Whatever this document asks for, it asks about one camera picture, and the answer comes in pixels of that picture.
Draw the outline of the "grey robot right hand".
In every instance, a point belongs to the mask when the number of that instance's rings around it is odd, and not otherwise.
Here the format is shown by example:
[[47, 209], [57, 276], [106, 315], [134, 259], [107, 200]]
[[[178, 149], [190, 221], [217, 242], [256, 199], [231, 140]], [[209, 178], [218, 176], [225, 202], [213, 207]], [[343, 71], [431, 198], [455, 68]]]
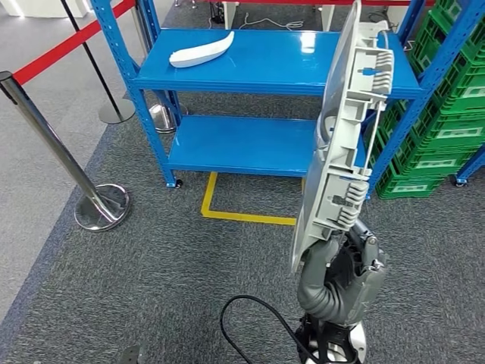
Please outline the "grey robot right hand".
[[361, 219], [339, 237], [318, 240], [304, 255], [297, 289], [299, 305], [322, 322], [353, 326], [376, 298], [388, 271], [388, 256]]

